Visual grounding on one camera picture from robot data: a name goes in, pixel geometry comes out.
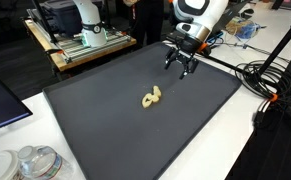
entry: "wire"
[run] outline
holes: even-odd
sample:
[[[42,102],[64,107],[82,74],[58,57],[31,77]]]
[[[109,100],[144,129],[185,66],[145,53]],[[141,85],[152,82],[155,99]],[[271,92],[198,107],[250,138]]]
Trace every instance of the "wire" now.
[[[235,71],[236,77],[241,83],[254,94],[268,100],[272,100],[277,96],[277,99],[271,103],[278,109],[283,107],[291,107],[291,72],[285,67],[273,63],[263,75],[259,74],[258,70],[263,65],[264,61],[253,61],[248,64],[239,64],[237,67],[243,67],[240,73]]]
[[[235,35],[236,35],[236,33],[237,33],[237,26],[235,27],[235,31],[234,31],[234,33],[232,34],[232,36],[229,38],[229,39],[227,39],[227,34],[230,34],[228,31],[226,31],[226,33],[225,33],[225,37],[224,37],[224,39],[225,39],[225,43],[227,43],[229,40],[231,40],[233,37],[236,37]]]
[[[214,45],[216,45],[216,44],[218,44],[217,46],[219,46],[220,44],[223,44],[224,43],[224,39],[223,38],[221,38],[221,37],[214,37],[214,41],[211,43],[211,44],[209,44],[209,46],[214,46]]]
[[[243,49],[251,48],[251,49],[253,49],[253,50],[257,51],[257,52],[260,52],[260,53],[263,53],[263,54],[266,54],[266,55],[270,55],[271,54],[268,51],[265,51],[263,49],[256,48],[256,47],[251,46],[251,45],[248,45],[248,44],[242,44],[242,45],[240,45],[240,44],[237,44],[237,43],[231,44],[231,43],[226,43],[226,42],[215,43],[215,45],[221,45],[221,44],[225,44],[225,45],[228,45],[228,46],[234,46],[234,47],[242,47]],[[281,60],[283,60],[283,61],[285,61],[287,63],[290,63],[290,60],[285,59],[283,57],[277,56],[276,58],[281,59]]]
[[[265,111],[259,112],[259,113],[262,113],[261,116],[263,119],[261,120],[261,122],[258,122],[257,119],[255,119],[254,120],[255,127],[257,129],[266,129],[267,131],[273,131],[274,129],[276,129],[279,122],[282,121],[286,111],[279,111],[279,112],[281,112],[282,114],[280,115],[280,118],[278,120],[272,119],[272,118],[266,118],[265,120],[263,120],[265,116]]]
[[[267,110],[268,106],[270,105],[270,101],[269,100],[265,100],[258,108],[258,111],[265,113],[265,111]]]

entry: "person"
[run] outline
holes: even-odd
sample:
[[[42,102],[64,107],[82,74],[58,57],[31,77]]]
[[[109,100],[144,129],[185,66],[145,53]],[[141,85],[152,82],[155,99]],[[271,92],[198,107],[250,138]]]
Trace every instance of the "person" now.
[[[144,45],[145,35],[147,45],[159,42],[164,20],[164,0],[139,0],[136,3],[134,0],[131,4],[127,4],[127,1],[124,0],[124,3],[131,6],[131,36],[137,44],[140,47]]]

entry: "orange clip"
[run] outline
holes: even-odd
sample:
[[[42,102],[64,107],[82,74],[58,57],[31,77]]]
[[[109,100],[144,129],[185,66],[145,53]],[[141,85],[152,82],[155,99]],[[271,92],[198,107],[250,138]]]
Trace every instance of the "orange clip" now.
[[[270,102],[275,102],[278,99],[277,94],[273,94],[273,97],[269,100]]]
[[[207,47],[206,43],[203,43],[199,48],[198,48],[198,52],[203,51],[203,49],[205,49]]]
[[[63,54],[64,51],[63,51],[63,50],[60,50],[60,51],[57,51],[56,53],[57,53],[57,54]]]

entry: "yellow object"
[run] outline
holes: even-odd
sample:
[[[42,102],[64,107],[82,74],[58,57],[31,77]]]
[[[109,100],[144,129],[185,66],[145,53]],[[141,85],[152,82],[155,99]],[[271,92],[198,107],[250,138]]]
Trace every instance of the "yellow object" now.
[[[156,95],[157,97],[162,96],[162,92],[159,90],[158,86],[153,87],[153,92],[154,92],[154,95]]]
[[[153,87],[153,94],[147,93],[142,100],[142,105],[144,108],[148,108],[152,103],[157,103],[159,98],[162,96],[162,92],[159,90],[158,86]]]

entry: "wooden table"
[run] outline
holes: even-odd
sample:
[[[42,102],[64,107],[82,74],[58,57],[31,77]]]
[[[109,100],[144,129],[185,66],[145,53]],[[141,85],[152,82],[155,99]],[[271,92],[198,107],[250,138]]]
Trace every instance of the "wooden table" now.
[[[35,26],[35,24],[32,20],[25,20],[24,24],[25,24],[28,32],[30,34],[32,34],[36,38],[36,40],[41,44],[44,51],[54,48],[52,43],[49,42],[49,40]],[[81,64],[87,63],[89,61],[98,59],[98,58],[103,57],[105,55],[109,55],[113,52],[120,51],[120,50],[125,49],[127,47],[131,47],[135,44],[136,44],[136,40],[134,38],[131,38],[130,41],[126,41],[123,44],[119,44],[119,45],[111,47],[111,48],[106,48],[102,51],[94,53],[91,56],[85,57],[85,58],[78,60],[78,61],[72,61],[70,63],[66,63],[66,61],[62,58],[62,56],[60,56],[57,53],[51,54],[50,59],[51,59],[52,63],[57,67],[57,70],[59,72],[64,72],[65,70],[68,70],[68,69],[74,68],[76,66],[79,66]]]

